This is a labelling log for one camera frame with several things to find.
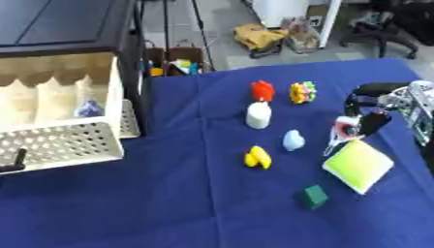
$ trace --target office chair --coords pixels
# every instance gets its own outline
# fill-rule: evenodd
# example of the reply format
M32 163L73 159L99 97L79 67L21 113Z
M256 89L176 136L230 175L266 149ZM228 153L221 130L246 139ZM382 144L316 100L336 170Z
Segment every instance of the office chair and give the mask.
M416 59L418 47L406 39L397 35L397 28L393 28L394 5L392 0L371 0L372 11L375 15L375 21L356 21L353 32L344 36L340 45L347 47L348 43L358 42L360 40L375 39L378 41L380 54L383 58L386 55L388 42L400 44L407 47L410 52L407 54L408 59Z

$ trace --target green cube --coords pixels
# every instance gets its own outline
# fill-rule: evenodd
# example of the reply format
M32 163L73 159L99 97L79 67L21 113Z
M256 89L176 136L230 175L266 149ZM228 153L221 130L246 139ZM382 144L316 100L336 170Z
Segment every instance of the green cube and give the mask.
M320 207L328 200L327 194L319 185L311 186L309 188L304 189L303 198L306 207L312 210Z

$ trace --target tiled floor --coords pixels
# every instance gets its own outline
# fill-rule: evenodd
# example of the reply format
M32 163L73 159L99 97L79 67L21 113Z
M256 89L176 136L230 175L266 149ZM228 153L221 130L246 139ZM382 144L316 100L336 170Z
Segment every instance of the tiled floor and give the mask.
M341 9L340 21L337 22L331 34L331 39L325 49L310 54L296 54L288 47L278 55L270 55L261 59L250 59L248 52L233 39L233 28L236 25L257 22L254 15L240 0L197 0L204 22L204 30L211 48L215 67L219 71L239 69L261 65L294 64L308 62L323 62L334 60L353 60L376 57L378 48L375 43L351 44L341 47L337 41L342 36L348 21L347 8ZM202 37L197 25L191 0L169 1L170 7L170 45L188 39L197 47L203 47ZM146 39L164 45L163 4L161 1L147 2L145 6L144 26ZM389 45L387 57L403 59L421 77L434 80L434 47L420 47L418 59L408 60L404 56L408 52L401 46Z

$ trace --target red plush toy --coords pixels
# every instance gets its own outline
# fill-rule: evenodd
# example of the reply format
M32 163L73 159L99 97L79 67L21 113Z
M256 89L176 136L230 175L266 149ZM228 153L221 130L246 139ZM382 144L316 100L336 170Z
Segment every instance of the red plush toy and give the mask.
M252 82L252 96L255 101L271 102L274 96L274 87L266 81Z

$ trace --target white mesh basket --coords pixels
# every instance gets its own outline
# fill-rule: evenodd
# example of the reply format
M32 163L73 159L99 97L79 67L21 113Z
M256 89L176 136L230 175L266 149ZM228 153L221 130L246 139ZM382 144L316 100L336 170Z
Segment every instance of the white mesh basket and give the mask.
M97 117L76 117L94 100ZM27 150L17 171L120 159L123 88L110 53L0 59L0 170Z

